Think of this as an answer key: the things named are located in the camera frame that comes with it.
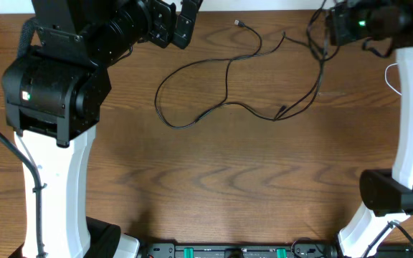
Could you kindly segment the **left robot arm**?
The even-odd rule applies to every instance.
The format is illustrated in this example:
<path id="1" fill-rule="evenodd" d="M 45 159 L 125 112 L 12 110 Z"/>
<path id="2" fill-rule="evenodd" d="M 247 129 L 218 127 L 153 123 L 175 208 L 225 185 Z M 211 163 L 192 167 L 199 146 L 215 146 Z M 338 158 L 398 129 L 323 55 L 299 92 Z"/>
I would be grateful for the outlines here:
<path id="1" fill-rule="evenodd" d="M 201 2 L 37 0 L 2 77 L 24 171 L 27 231 L 18 257 L 136 257 L 139 241 L 86 214 L 87 164 L 111 83 L 138 42 L 181 49 Z"/>

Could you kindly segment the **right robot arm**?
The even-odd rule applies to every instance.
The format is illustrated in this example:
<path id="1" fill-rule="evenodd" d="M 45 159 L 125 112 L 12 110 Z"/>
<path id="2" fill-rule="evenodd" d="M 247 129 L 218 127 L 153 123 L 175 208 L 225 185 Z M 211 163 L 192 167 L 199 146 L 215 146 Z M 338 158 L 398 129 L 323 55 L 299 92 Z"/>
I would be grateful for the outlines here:
<path id="1" fill-rule="evenodd" d="M 328 11 L 326 26 L 337 47 L 362 40 L 389 39 L 382 56 L 396 55 L 401 86 L 399 145 L 390 169 L 365 170 L 360 176 L 361 205 L 336 236 L 337 257 L 396 257 L 413 253 L 410 247 L 387 252 L 381 243 L 413 215 L 413 0 L 342 1 Z"/>

